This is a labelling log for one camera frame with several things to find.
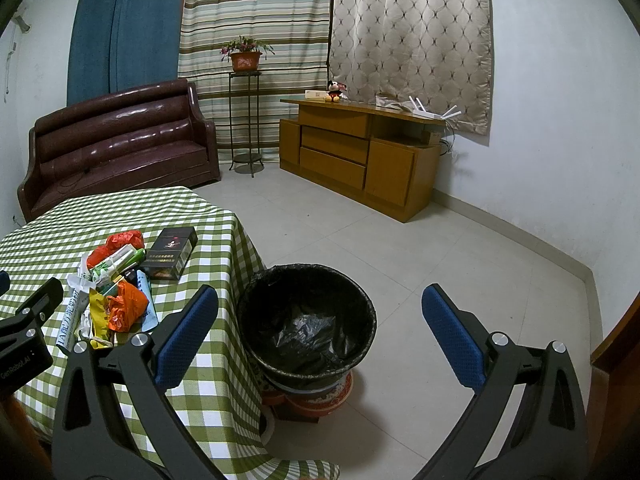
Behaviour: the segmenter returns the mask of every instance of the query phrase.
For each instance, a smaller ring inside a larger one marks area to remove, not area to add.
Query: sofa backrest
[[[77,103],[34,126],[42,177],[58,181],[127,153],[193,140],[186,79]]]

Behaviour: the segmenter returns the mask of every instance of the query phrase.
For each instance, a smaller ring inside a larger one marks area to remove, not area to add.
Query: wall
[[[66,71],[77,6],[78,0],[33,0],[24,14],[31,30],[20,44],[17,131],[25,166],[33,123],[66,106]]]
[[[16,127],[15,92],[19,48],[11,54],[9,72],[5,70],[6,60],[13,49],[13,44],[19,44],[21,39],[20,29],[13,23],[9,23],[0,38],[0,70],[2,70],[0,76],[2,81],[0,87],[2,94],[0,98],[0,182],[2,183],[0,186],[0,238],[17,227],[14,224],[14,215],[19,221],[23,221],[16,195],[18,184],[27,172],[22,159],[16,156],[20,152]]]
[[[617,0],[493,0],[490,136],[436,187],[593,270],[604,334],[640,287],[640,36]]]

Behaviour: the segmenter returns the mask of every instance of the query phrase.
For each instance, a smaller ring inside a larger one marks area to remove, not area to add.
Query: blue curtain
[[[182,0],[79,0],[67,105],[175,79]]]

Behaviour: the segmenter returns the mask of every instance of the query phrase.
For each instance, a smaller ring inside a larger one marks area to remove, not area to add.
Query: brown leather sofa
[[[28,222],[71,197],[219,179],[216,128],[182,78],[39,118],[18,200]]]

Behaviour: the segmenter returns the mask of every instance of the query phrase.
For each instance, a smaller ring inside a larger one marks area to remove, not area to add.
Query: black box
[[[150,278],[179,280],[197,242],[198,235],[193,227],[162,229],[140,267]]]

